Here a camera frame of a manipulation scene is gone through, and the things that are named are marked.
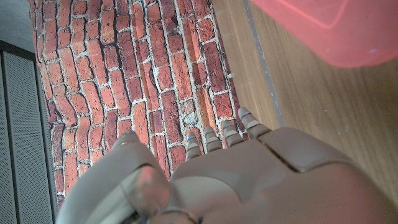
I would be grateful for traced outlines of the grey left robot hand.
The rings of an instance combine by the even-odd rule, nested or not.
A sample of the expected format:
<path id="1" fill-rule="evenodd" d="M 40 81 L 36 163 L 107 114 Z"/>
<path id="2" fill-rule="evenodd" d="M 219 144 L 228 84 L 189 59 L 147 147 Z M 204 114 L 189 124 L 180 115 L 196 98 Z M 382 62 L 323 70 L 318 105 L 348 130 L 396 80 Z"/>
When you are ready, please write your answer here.
<path id="1" fill-rule="evenodd" d="M 57 223 L 396 223 L 397 206 L 346 155 L 298 129 L 271 130 L 238 111 L 226 147 L 206 128 L 166 177 L 132 130 L 74 185 Z"/>

